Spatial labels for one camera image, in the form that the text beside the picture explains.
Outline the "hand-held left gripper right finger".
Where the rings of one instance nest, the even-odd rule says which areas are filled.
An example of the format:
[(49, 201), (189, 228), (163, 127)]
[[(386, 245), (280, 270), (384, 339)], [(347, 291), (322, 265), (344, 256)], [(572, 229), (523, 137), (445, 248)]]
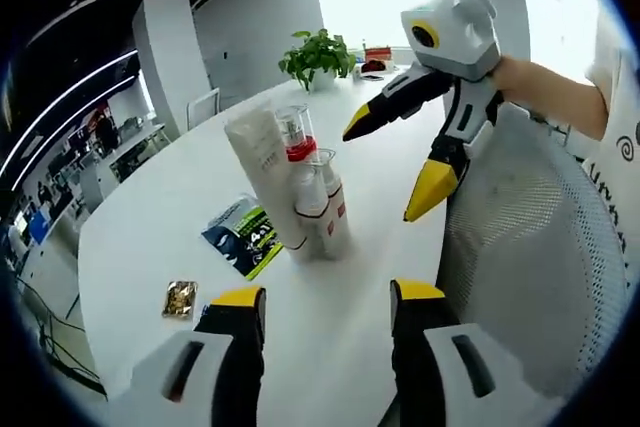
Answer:
[(521, 362), (445, 294), (417, 280), (390, 281), (392, 368), (402, 426), (544, 426), (550, 400)]

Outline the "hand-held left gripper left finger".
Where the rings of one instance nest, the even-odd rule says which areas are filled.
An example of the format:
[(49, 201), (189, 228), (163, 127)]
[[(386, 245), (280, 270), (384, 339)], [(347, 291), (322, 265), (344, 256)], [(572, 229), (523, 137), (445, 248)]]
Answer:
[(265, 370), (266, 289), (220, 295), (192, 330), (173, 334), (132, 370), (112, 402), (114, 426), (255, 426)]

